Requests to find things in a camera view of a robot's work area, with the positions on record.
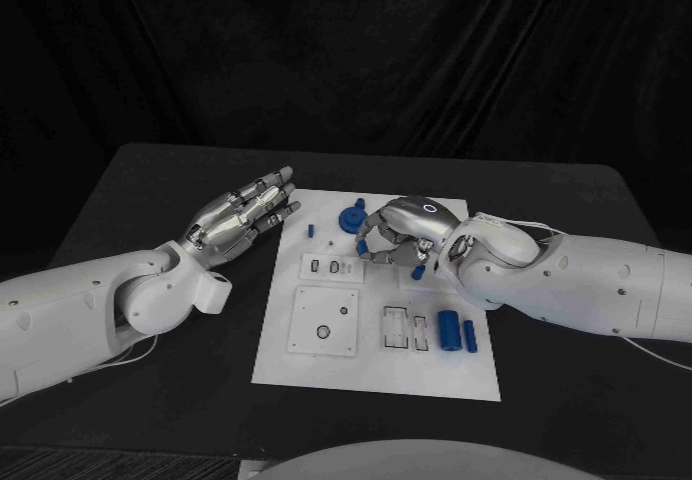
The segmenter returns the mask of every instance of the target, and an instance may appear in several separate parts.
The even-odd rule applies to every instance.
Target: robotic hand
[[[171,330],[193,306],[220,313],[230,282],[209,269],[233,260],[298,210],[298,202],[275,210],[295,189],[291,175],[285,167],[223,194],[177,242],[0,284],[0,400],[98,369],[138,341]]]
[[[536,242],[513,224],[557,234]],[[374,226],[397,245],[390,251],[367,251]],[[536,320],[589,333],[692,342],[689,255],[484,213],[461,222],[423,197],[392,200],[367,217],[356,244],[373,263],[422,265],[438,253],[435,271],[480,309],[507,304]]]

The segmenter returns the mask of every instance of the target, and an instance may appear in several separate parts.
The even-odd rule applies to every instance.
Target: white board
[[[262,335],[255,359],[252,382],[296,387],[357,390],[369,392],[468,398],[500,401],[494,371],[493,350],[485,313],[444,291],[415,289],[399,280],[410,269],[392,265],[364,263],[364,282],[340,283],[301,278],[302,255],[340,255],[357,257],[354,235],[338,227],[338,213],[353,206],[360,197],[371,213],[399,195],[379,195],[322,190],[295,190],[291,201],[302,208],[288,217],[281,234],[273,279],[262,325]],[[468,216],[465,201],[433,198],[462,220]],[[307,226],[314,225],[314,237],[307,236]],[[370,251],[393,246],[376,230],[367,236]],[[425,275],[432,276],[432,265]],[[302,287],[340,288],[357,291],[357,339],[354,356],[289,352],[289,330],[295,290]],[[425,317],[428,351],[384,348],[382,342],[383,307],[406,308],[409,321]],[[459,321],[472,320],[478,352],[444,352],[439,349],[436,312],[455,310]]]

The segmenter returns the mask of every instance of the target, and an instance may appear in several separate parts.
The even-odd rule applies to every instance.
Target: blue part
[[[422,278],[422,274],[425,273],[425,265],[418,265],[410,272],[410,278],[413,280],[419,280]]]
[[[478,347],[475,345],[475,330],[472,329],[472,321],[464,320],[464,338],[465,338],[465,349],[468,352],[475,353]]]
[[[360,240],[356,245],[356,252],[357,256],[360,256],[363,253],[366,253],[367,250],[367,244],[364,243],[364,240]]]
[[[461,331],[458,329],[458,314],[454,310],[442,310],[436,314],[439,325],[439,347],[445,352],[461,350]]]
[[[358,198],[356,205],[346,208],[338,214],[338,226],[341,227],[341,230],[354,235],[366,218],[364,200]]]

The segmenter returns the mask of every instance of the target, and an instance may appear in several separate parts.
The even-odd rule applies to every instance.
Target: black table
[[[657,245],[598,165],[358,157],[168,145],[119,150],[51,266],[178,238],[200,206],[282,165],[301,188],[464,198],[469,212]],[[0,410],[0,443],[285,459],[393,438],[510,448],[593,473],[692,476],[692,374],[617,338],[488,314],[501,403],[250,384],[279,229],[219,272],[233,292],[138,363]],[[692,364],[692,346],[647,342]]]

